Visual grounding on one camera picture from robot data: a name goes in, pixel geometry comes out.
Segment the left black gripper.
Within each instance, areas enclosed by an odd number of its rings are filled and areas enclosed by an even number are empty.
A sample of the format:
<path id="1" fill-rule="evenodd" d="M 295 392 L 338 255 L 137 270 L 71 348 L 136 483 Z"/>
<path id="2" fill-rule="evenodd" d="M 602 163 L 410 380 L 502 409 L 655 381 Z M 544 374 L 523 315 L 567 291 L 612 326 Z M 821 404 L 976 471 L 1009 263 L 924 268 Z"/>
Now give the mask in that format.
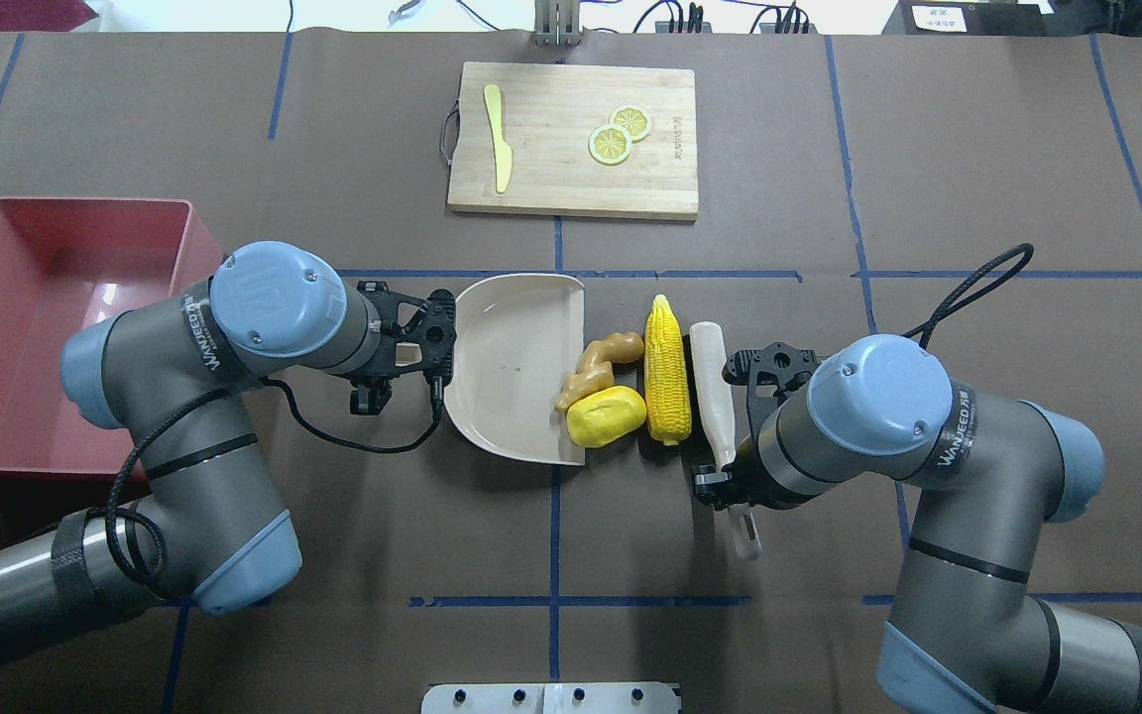
<path id="1" fill-rule="evenodd" d="M 393 396 L 393 380 L 418 372 L 429 388 L 432 414 L 440 416 L 445 388 L 453 378 L 455 295 L 436 289 L 429 297 L 408 297 L 391 291 L 381 281 L 359 282 L 357 291 L 376 308 L 376 319 L 369 322 L 376 352 L 349 371 L 349 412 L 380 415 Z"/>

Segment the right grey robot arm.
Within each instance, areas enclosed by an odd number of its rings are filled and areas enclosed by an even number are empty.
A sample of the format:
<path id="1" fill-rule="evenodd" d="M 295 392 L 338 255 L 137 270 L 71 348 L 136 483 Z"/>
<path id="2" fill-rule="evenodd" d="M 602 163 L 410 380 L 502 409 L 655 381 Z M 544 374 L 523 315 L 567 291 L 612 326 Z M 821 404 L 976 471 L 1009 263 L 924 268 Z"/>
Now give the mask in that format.
<path id="1" fill-rule="evenodd" d="M 1027 591 L 1043 526 L 1081 516 L 1105 458 L 1073 417 L 954 380 L 875 334 L 819 360 L 783 343 L 718 367 L 749 435 L 695 476 L 716 510 L 789 510 L 862 474 L 920 497 L 876 681 L 911 713 L 1142 713 L 1142 628 Z"/>

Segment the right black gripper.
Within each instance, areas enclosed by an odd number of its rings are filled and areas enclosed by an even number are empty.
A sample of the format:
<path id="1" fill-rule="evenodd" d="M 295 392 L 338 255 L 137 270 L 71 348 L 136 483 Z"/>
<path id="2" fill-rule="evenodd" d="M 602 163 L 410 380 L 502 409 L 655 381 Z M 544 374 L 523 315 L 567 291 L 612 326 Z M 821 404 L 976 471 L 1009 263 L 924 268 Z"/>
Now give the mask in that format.
<path id="1" fill-rule="evenodd" d="M 765 508 L 796 508 L 815 498 L 803 494 L 817 480 L 794 467 L 778 438 L 779 410 L 805 386 L 819 361 L 812 351 L 774 342 L 738 351 L 722 376 L 733 390 L 735 458 L 727 467 L 731 499 Z"/>

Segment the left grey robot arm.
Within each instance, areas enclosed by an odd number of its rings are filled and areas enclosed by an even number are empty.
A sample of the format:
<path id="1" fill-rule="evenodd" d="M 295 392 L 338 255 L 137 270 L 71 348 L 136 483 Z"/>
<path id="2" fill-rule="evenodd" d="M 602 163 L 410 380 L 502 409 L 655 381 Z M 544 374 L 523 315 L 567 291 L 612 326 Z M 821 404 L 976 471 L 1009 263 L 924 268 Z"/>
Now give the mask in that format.
<path id="1" fill-rule="evenodd" d="M 431 430 L 452 380 L 456 298 L 408 297 L 381 281 L 345 284 L 286 241 L 254 241 L 178 297 L 73 335 L 61 383 L 87 422 L 127 430 L 103 506 L 0 549 L 0 665 L 187 600 L 234 613 L 301 569 L 290 511 L 242 395 L 272 386 L 305 424 L 278 372 L 301 366 L 352 384 L 375 416 L 400 375 L 421 372 Z"/>

